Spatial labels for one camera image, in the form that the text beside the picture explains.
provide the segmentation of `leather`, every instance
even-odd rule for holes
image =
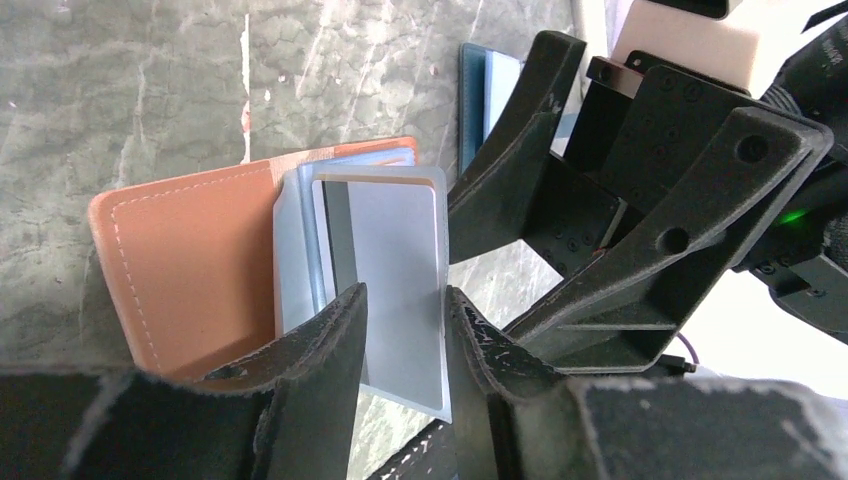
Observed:
[[[411,137],[298,152],[105,192],[88,211],[130,352],[191,381],[274,340],[272,207],[285,172]]]

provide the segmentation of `black bracket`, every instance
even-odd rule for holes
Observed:
[[[833,139],[672,67],[642,76],[596,59],[560,161],[547,151],[553,130],[534,128],[552,113],[539,96],[567,91],[571,79],[546,72],[541,50],[570,59],[575,45],[537,36],[505,120],[450,193],[451,261],[524,239],[565,280],[506,333],[563,372],[637,372],[742,261]]]
[[[825,252],[781,257],[753,273],[769,285],[772,299],[786,312],[825,332],[848,333],[843,296],[848,292],[848,273]]]
[[[448,299],[460,479],[846,478],[840,419],[805,387],[568,377],[459,289]],[[400,478],[430,478],[419,472]]]
[[[343,479],[366,317],[358,284],[193,385],[136,369],[3,368],[0,477]]]

